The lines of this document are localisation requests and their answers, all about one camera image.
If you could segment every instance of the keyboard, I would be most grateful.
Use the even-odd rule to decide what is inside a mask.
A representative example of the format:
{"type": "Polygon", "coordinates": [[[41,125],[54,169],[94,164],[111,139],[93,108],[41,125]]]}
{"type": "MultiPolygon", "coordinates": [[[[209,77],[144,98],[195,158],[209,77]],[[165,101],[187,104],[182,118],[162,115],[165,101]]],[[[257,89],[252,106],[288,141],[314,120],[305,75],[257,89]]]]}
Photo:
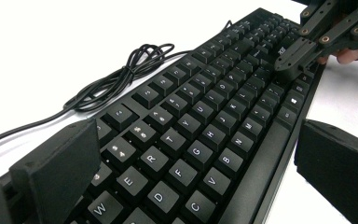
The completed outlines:
{"type": "Polygon", "coordinates": [[[95,115],[101,168],[66,223],[264,221],[323,71],[276,80],[298,29],[259,8],[95,115]]]}

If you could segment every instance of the white surface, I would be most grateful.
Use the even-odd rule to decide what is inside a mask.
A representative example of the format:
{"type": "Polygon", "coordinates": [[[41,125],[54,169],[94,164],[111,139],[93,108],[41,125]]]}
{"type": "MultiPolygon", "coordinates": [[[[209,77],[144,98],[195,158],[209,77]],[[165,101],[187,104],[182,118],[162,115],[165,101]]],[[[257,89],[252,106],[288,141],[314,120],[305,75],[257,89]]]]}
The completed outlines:
{"type": "MultiPolygon", "coordinates": [[[[237,21],[258,7],[292,21],[299,21],[304,8],[289,0],[0,1],[0,133],[57,113],[85,85],[124,65],[131,51],[144,43],[173,43],[175,52],[193,49],[217,34],[227,20],[237,21]]],[[[324,77],[321,85],[336,76],[324,77]]],[[[310,116],[321,121],[358,119],[358,110],[352,109],[358,95],[346,92],[347,86],[358,81],[351,77],[338,80],[337,85],[327,87],[328,95],[316,95],[310,116]],[[332,104],[338,110],[332,110],[332,104]]],[[[0,146],[0,175],[61,127],[84,118],[71,115],[0,146]]],[[[337,123],[358,132],[358,123],[337,123]]],[[[312,193],[295,167],[290,166],[288,174],[268,223],[303,223],[304,219],[330,223],[321,221],[327,210],[317,209],[322,196],[312,193]]],[[[340,216],[334,208],[330,211],[327,215],[340,216]]]]}

